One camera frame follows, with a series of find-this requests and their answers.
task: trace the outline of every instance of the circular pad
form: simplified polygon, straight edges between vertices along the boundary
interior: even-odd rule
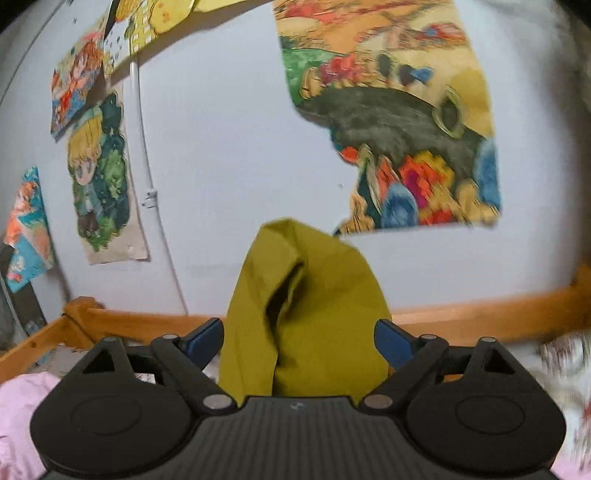
[[[172,455],[191,428],[187,404],[161,385],[102,372],[63,382],[31,419],[42,460],[62,473],[141,473]]]
[[[549,465],[566,432],[560,409],[541,388],[515,392],[494,383],[458,380],[416,396],[407,410],[414,440],[444,465],[470,473],[509,475]]]

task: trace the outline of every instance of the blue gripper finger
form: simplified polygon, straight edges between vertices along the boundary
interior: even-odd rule
[[[378,320],[374,327],[374,345],[388,364],[400,369],[413,357],[413,343],[417,339],[390,320]]]
[[[223,345],[223,323],[218,318],[209,319],[199,328],[185,335],[178,347],[198,369],[203,370]]]

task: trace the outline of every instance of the floral bedding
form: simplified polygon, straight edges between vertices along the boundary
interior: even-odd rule
[[[563,480],[591,480],[591,332],[509,350],[562,409],[567,435],[552,467]]]

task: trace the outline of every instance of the white cable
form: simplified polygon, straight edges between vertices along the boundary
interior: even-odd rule
[[[144,135],[144,121],[142,116],[142,104],[141,104],[141,97],[139,95],[139,65],[137,58],[133,59],[129,64],[129,79],[131,82],[131,92],[133,95],[133,101],[135,103],[135,120],[137,121],[137,128],[139,131],[140,136],[140,144],[141,144],[141,152],[140,155],[143,158],[146,171],[148,173],[148,181],[149,181],[149,189],[154,190],[154,182],[152,181],[152,173],[150,171],[150,161],[148,160],[148,150],[146,148],[146,140]],[[170,266],[171,271],[173,272],[174,282],[177,286],[178,296],[181,300],[183,305],[185,315],[189,314],[189,310],[187,308],[187,303],[185,302],[185,298],[183,295],[183,291],[181,289],[180,282],[178,281],[177,271],[174,268],[173,256],[170,253],[170,248],[168,247],[168,241],[166,238],[166,234],[164,233],[164,226],[162,224],[162,217],[160,216],[160,210],[158,207],[158,202],[155,203],[154,208],[156,209],[156,216],[158,218],[158,225],[160,227],[160,234],[162,236],[162,240],[164,242],[164,248],[166,250],[166,256],[168,259],[168,264]]]

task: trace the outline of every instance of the cartoon illustration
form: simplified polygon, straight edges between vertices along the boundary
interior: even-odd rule
[[[96,108],[85,116],[91,117],[70,138],[68,165],[78,184],[74,191],[77,195],[74,204],[78,213],[78,231],[90,236],[100,229],[98,220],[103,218],[103,207],[92,182],[102,152],[102,111]]]
[[[275,0],[288,90],[359,170],[337,233],[494,223],[486,81],[453,0]]]
[[[14,293],[56,263],[37,168],[29,169],[22,178],[4,243],[14,248],[7,272],[7,285]]]
[[[72,47],[51,79],[51,134],[55,137],[86,104],[102,67],[106,15]]]
[[[129,56],[181,23],[195,0],[114,0],[105,29],[105,76]]]
[[[77,230],[91,263],[147,257],[125,145],[117,92],[80,117],[68,142]],[[125,243],[124,253],[117,239]]]

